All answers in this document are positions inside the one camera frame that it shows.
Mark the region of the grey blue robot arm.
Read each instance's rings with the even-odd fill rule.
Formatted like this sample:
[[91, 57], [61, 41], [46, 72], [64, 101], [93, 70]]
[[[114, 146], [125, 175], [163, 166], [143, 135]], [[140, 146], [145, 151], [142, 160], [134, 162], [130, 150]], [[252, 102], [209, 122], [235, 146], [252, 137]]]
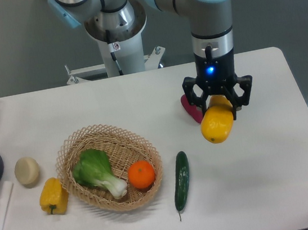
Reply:
[[[252, 77], [234, 69], [231, 0], [144, 0], [158, 11], [183, 16], [190, 23], [197, 75], [186, 77], [181, 104], [197, 122], [206, 112], [209, 96], [224, 96], [235, 115], [249, 104]], [[138, 0], [48, 0], [67, 26], [82, 26], [99, 46], [108, 76], [145, 71], [141, 33], [146, 12]]]

